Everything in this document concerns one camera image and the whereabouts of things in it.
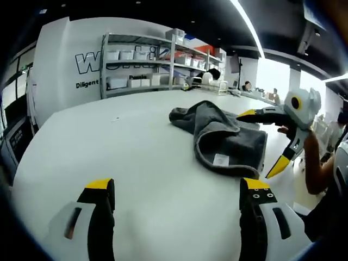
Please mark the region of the person's right hand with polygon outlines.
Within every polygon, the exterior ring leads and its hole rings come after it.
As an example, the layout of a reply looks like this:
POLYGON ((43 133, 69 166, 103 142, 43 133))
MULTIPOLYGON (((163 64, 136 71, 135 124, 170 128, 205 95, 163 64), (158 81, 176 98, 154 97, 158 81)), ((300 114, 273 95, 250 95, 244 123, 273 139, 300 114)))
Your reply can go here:
POLYGON ((282 126, 277 131, 284 134, 289 140, 292 140, 296 135, 296 129, 287 126, 282 126))

